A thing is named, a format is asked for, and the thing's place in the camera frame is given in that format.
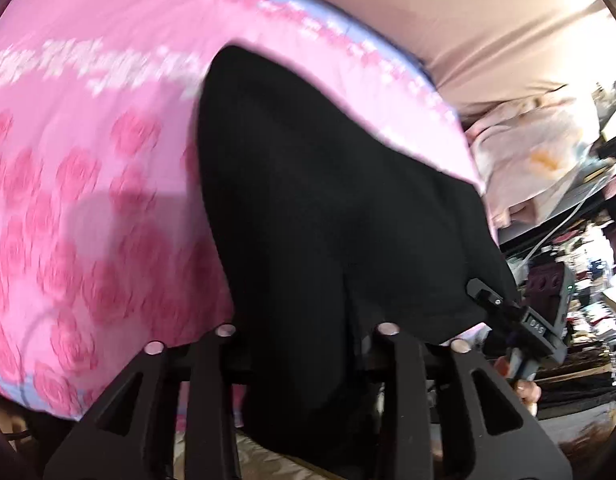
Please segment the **person's right hand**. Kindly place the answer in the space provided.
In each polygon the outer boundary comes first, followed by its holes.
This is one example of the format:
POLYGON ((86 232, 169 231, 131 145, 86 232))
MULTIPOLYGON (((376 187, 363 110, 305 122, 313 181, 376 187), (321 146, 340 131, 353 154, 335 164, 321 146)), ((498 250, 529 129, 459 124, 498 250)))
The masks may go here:
MULTIPOLYGON (((508 378, 511 371, 511 364, 505 356, 501 356, 494 362, 494 369, 504 378, 508 378)), ((532 416, 538 412, 538 401, 541 396, 541 389, 536 382, 530 380, 517 380, 513 389, 522 403, 526 406, 532 416)))

